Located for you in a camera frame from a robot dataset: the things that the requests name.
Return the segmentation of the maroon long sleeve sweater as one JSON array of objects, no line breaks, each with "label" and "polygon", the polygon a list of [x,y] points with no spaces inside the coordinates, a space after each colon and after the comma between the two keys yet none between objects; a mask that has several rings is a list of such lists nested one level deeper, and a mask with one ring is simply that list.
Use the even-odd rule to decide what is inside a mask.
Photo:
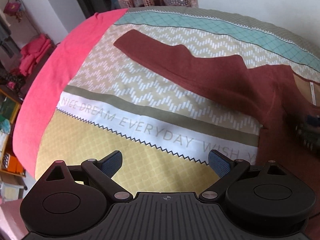
[{"label": "maroon long sleeve sweater", "polygon": [[319,192],[319,152],[296,139],[292,122],[319,116],[319,84],[287,65],[247,68],[239,55],[199,58],[183,45],[169,46],[136,30],[114,46],[177,85],[255,118],[261,124],[257,165],[275,160]]}]

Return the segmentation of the pink clothes pile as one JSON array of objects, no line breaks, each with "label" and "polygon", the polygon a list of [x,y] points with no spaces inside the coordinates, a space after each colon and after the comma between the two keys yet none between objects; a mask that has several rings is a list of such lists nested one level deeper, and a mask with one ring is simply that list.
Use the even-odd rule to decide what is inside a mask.
[{"label": "pink clothes pile", "polygon": [[44,34],[26,44],[21,49],[22,58],[19,66],[10,71],[12,77],[9,78],[7,87],[18,91],[50,48],[53,48],[53,43]]}]

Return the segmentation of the patterned bed sheet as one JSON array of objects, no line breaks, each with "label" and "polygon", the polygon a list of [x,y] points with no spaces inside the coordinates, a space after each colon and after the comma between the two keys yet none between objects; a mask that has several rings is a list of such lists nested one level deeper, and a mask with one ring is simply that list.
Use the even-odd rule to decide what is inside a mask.
[{"label": "patterned bed sheet", "polygon": [[211,150],[257,165],[261,124],[130,59],[114,43],[131,30],[183,45],[194,57],[239,55],[247,68],[287,65],[319,84],[319,47],[284,28],[217,10],[128,9],[62,91],[40,142],[36,179],[56,160],[80,165],[119,150],[123,165],[114,180],[132,194],[201,193],[218,179]]}]

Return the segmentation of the pink mattress cover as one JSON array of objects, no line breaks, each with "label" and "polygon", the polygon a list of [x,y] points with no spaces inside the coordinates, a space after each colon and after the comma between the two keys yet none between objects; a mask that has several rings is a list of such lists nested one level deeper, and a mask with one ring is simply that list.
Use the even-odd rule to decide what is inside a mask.
[{"label": "pink mattress cover", "polygon": [[43,133],[62,91],[107,29],[126,11],[96,13],[80,23],[57,46],[31,84],[17,116],[12,143],[14,154],[32,177]]}]

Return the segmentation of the cluttered wooden shelf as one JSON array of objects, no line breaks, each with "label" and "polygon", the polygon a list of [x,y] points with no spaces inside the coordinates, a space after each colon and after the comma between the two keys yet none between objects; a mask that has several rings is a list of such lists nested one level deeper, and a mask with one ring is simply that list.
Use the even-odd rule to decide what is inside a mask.
[{"label": "cluttered wooden shelf", "polygon": [[21,198],[27,186],[25,168],[13,151],[13,131],[21,103],[1,86],[1,201]]}]

